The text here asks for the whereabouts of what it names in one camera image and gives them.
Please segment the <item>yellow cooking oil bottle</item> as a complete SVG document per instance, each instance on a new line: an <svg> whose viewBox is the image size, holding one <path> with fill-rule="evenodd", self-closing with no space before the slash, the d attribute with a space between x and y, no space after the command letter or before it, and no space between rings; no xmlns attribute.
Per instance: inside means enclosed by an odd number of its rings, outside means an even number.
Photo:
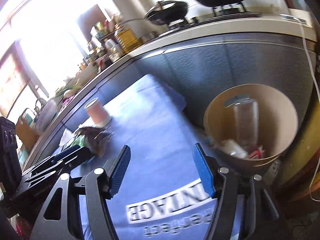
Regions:
<svg viewBox="0 0 320 240"><path fill-rule="evenodd" d="M130 28L119 27L114 33L125 54L139 48L141 43Z"/></svg>

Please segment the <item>gas stove top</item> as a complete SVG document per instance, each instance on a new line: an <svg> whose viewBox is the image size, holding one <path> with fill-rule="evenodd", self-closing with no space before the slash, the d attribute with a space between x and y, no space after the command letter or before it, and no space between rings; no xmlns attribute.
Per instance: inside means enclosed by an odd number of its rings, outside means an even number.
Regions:
<svg viewBox="0 0 320 240"><path fill-rule="evenodd" d="M212 13L207 15L195 16L189 20L186 18L178 20L175 24L172 23L168 25L169 30L159 34L158 37L165 37L169 34L207 23L234 20L238 18L256 18L261 16L261 12L248 11L242 3L224 5L223 7L212 8Z"/></svg>

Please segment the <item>white patterned basin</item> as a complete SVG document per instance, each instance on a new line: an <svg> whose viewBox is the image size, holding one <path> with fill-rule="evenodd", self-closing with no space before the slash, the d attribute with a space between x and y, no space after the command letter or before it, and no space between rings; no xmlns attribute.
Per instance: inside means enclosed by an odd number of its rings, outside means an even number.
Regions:
<svg viewBox="0 0 320 240"><path fill-rule="evenodd" d="M37 133L43 133L52 120L56 117L58 113L58 107L54 99L49 99L40 108L40 113L38 114L37 121L35 123L35 130Z"/></svg>

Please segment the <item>white plastic jug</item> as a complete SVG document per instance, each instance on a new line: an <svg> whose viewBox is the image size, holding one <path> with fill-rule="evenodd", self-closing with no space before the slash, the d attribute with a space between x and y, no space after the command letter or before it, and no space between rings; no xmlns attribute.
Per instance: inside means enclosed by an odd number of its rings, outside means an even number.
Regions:
<svg viewBox="0 0 320 240"><path fill-rule="evenodd" d="M124 52L121 49L120 45L114 42L114 40L108 39L105 42L105 45L107 46L107 49L108 49L108 53L109 53L108 57L112 62L116 62L124 55Z"/></svg>

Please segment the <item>beige snack bag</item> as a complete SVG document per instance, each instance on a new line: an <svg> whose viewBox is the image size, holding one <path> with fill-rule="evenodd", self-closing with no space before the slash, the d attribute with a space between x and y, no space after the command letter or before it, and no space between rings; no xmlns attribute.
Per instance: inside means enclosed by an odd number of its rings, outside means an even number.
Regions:
<svg viewBox="0 0 320 240"><path fill-rule="evenodd" d="M78 128L75 135L83 135L86 147L93 154L102 157L106 144L110 141L113 133L104 128L84 126Z"/></svg>

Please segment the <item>blue printed tablecloth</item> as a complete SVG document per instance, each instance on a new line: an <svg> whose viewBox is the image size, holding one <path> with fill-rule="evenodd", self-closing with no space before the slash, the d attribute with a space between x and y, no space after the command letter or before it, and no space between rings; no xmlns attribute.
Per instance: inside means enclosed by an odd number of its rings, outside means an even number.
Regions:
<svg viewBox="0 0 320 240"><path fill-rule="evenodd" d="M193 161L204 140L185 118L185 101L147 74L105 106L111 138L102 157L71 171L88 174L124 145L131 160L119 192L107 202L120 239L203 239L217 201L204 191Z"/></svg>

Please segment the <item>round beige trash bin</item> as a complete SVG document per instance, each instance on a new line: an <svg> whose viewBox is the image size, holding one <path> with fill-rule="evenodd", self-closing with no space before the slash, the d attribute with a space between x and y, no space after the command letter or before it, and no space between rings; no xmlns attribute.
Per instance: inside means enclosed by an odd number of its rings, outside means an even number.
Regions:
<svg viewBox="0 0 320 240"><path fill-rule="evenodd" d="M203 123L221 162L238 173L265 173L293 142L298 114L281 91L249 83L216 96Z"/></svg>

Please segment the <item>dark red snack wrapper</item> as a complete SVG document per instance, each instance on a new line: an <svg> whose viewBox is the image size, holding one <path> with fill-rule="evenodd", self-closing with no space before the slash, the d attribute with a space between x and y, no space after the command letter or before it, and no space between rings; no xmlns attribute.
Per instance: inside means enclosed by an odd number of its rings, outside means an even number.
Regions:
<svg viewBox="0 0 320 240"><path fill-rule="evenodd" d="M263 146L257 147L252 153L249 154L250 159L263 159L265 150Z"/></svg>

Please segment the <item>black wok with spatula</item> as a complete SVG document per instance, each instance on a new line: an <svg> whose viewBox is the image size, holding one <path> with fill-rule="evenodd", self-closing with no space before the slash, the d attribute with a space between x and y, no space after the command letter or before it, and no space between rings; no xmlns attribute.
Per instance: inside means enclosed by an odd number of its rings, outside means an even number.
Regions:
<svg viewBox="0 0 320 240"><path fill-rule="evenodd" d="M150 21L154 25L169 25L172 22L183 20L188 13L188 3L183 1L159 1L157 2L143 18L135 18L120 22L127 24L133 21Z"/></svg>

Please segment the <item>white tissue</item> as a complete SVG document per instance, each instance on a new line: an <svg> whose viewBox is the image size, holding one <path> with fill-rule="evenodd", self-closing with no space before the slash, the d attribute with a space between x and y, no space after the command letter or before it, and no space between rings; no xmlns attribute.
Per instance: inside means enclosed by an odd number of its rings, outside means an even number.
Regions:
<svg viewBox="0 0 320 240"><path fill-rule="evenodd" d="M75 140L76 134L74 132L71 132L69 129L65 128L62 137L59 142L60 147L69 147L73 141Z"/></svg>

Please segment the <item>phone on counter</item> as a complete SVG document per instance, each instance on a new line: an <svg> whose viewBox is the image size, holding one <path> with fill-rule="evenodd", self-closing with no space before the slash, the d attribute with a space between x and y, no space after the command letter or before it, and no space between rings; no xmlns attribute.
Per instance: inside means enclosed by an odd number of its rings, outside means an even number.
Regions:
<svg viewBox="0 0 320 240"><path fill-rule="evenodd" d="M301 24L307 24L307 21L305 19L296 17L296 16L292 16L292 15L286 15L286 14L280 14L281 18L283 18L284 20L287 21L293 21L293 22L298 22Z"/></svg>

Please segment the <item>clear plastic bottle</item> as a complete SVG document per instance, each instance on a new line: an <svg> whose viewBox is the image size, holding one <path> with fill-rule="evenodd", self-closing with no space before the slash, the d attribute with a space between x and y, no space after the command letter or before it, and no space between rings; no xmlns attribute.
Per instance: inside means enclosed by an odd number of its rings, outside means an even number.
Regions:
<svg viewBox="0 0 320 240"><path fill-rule="evenodd" d="M233 121L227 129L227 139L233 139L248 153L258 145L259 107L254 98L238 95L225 101L225 107L231 111Z"/></svg>

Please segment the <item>pink paper cup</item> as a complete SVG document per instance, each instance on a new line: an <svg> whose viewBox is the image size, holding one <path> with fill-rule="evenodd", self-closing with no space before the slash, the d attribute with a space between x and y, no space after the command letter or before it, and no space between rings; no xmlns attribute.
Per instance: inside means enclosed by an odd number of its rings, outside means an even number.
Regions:
<svg viewBox="0 0 320 240"><path fill-rule="evenodd" d="M88 102L84 109L97 127L105 127L111 121L111 116L98 98Z"/></svg>

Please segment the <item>wooden cutting board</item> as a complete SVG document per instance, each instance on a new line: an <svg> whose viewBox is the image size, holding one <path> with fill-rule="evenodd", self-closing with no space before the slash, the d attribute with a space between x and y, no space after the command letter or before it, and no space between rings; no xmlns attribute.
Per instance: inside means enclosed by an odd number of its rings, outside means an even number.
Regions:
<svg viewBox="0 0 320 240"><path fill-rule="evenodd" d="M19 117L16 126L16 134L25 148L30 152L36 144L40 135L31 128L23 117Z"/></svg>

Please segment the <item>chrome sink faucet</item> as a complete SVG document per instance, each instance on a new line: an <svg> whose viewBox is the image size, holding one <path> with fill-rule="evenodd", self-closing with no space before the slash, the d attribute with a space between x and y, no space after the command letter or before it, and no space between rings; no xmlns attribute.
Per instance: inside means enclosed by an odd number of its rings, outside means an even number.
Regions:
<svg viewBox="0 0 320 240"><path fill-rule="evenodd" d="M39 114L43 110L46 104L47 104L47 101L45 99L38 98L35 102L35 108L34 108L35 112Z"/></svg>

